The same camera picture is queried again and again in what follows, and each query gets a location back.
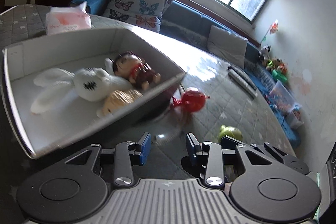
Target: ribbed metal plate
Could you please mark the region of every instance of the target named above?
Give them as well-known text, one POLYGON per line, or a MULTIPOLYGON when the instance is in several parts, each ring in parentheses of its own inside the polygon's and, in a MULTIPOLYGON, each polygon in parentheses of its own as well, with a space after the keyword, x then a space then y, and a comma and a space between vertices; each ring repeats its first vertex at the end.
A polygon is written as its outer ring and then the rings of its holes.
POLYGON ((198 180, 141 179, 113 192, 106 205, 78 224, 257 224, 237 212, 220 190, 198 180))

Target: blue sofa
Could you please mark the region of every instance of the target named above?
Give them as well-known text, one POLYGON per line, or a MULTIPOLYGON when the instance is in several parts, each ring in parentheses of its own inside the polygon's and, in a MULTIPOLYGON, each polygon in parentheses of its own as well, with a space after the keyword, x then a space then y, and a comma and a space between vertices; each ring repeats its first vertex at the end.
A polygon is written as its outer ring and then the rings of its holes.
MULTIPOLYGON (((80 5, 84 1, 88 2, 87 13, 94 15, 102 15, 109 2, 109 0, 73 0, 70 6, 80 5)), ((212 25, 236 33, 211 17, 174 0, 162 16, 160 34, 209 52, 207 40, 212 25)), ((258 61, 258 48, 248 42, 245 52, 245 71, 253 82, 255 82, 256 86, 258 86, 262 94, 265 95, 272 90, 275 81, 271 74, 258 61)), ((292 147, 298 147, 301 143, 300 136, 290 129, 284 118, 276 111, 275 115, 292 147)))
MULTIPOLYGON (((73 0, 70 5, 79 5, 84 1, 88 2, 88 13, 102 15, 109 0, 73 0)), ((212 25, 234 32, 207 15, 174 0, 162 16, 160 33, 209 52, 207 38, 212 25)), ((247 43, 245 59, 254 65, 259 60, 259 50, 250 42, 247 43)))

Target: cardboard box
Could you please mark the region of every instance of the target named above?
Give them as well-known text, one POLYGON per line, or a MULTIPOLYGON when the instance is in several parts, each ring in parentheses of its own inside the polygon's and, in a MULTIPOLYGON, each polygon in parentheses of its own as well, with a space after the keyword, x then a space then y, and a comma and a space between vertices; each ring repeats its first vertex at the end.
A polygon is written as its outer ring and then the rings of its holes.
POLYGON ((25 153, 33 159, 86 138, 116 121, 132 124, 169 100, 185 71, 146 41, 125 28, 81 30, 44 36, 8 46, 3 51, 1 93, 13 132, 25 153), (43 114, 30 112, 43 90, 33 79, 53 67, 71 72, 84 67, 105 68, 104 59, 133 51, 161 74, 161 82, 143 97, 112 116, 98 118, 104 101, 88 102, 70 91, 59 104, 43 114))

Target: sofa backrest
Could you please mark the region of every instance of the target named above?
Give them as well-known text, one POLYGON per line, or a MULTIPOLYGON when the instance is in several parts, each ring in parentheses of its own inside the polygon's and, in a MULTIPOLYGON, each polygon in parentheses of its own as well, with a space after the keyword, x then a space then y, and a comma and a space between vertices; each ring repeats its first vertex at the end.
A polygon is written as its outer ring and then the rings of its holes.
MULTIPOLYGON (((174 0, 167 11, 165 11, 162 16, 162 20, 181 26, 203 37, 209 37, 212 25, 225 29, 229 32, 236 33, 211 17, 208 17, 194 8, 191 8, 176 0, 174 0)), ((245 52, 245 59, 251 61, 252 63, 257 63, 259 60, 258 53, 258 48, 255 47, 255 45, 252 43, 248 42, 245 52)))

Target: pink butterfly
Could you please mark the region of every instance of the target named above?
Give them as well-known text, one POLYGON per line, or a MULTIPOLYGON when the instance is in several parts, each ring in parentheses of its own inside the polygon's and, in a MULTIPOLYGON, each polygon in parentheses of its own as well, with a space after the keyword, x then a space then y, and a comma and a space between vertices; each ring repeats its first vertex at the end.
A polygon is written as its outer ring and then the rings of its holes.
POLYGON ((150 28, 155 28, 156 26, 156 17, 151 17, 150 19, 145 19, 142 16, 135 15, 136 24, 139 26, 144 25, 144 27, 148 26, 150 28))
POLYGON ((128 11, 129 8, 134 4, 134 1, 123 2, 121 0, 115 0, 115 7, 118 9, 123 9, 124 11, 128 11))

